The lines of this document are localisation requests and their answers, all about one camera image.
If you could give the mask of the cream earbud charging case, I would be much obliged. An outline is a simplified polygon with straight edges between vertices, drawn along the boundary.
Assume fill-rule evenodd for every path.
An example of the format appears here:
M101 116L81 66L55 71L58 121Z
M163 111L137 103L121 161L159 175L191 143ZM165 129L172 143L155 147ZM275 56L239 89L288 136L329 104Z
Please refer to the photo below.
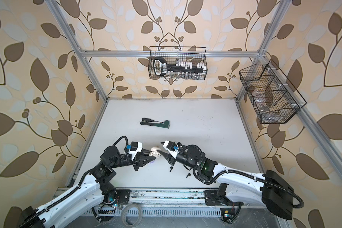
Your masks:
M150 153L149 155L152 156L152 157L160 157L161 154L160 154L160 148L158 147L152 147L151 150L150 150Z

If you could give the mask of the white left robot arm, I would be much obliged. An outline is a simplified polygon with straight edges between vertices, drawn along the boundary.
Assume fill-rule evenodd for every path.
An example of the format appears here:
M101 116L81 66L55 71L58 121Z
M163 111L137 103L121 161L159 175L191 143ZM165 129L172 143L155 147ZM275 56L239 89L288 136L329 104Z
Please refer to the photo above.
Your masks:
M115 168L133 166L135 171L160 156L157 148L146 150L140 142L129 142L126 136L124 154L115 144L104 149L100 162L86 171L78 184L50 202L33 209L28 207L19 216L17 228L64 228L89 209L106 202L118 203L119 196L111 180Z

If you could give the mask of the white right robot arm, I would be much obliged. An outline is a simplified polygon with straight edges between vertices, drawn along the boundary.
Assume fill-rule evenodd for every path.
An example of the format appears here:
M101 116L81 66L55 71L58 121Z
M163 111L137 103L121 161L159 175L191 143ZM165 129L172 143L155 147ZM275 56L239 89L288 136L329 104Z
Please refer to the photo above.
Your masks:
M163 149L155 152L174 166L177 162L190 168L195 179L205 185L219 184L218 201L249 203L264 206L267 210L286 220L293 218L293 210L301 209L305 203L294 188L278 173L251 173L232 169L206 157L197 145L183 145L180 142L165 141Z

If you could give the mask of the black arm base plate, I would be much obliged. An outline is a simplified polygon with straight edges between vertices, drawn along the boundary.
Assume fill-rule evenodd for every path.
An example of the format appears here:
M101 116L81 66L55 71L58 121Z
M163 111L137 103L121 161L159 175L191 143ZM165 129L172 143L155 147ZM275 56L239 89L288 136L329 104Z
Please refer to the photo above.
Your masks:
M117 189L112 190L104 196L103 204L115 206L118 204L127 203L130 199L131 190Z

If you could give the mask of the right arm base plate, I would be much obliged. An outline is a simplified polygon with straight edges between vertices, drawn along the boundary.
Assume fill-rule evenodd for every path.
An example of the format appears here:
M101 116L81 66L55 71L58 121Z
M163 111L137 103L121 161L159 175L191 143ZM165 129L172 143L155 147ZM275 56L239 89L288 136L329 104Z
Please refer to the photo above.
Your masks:
M205 204L207 206L243 206L243 202L230 201L226 196L218 195L217 190L204 191Z

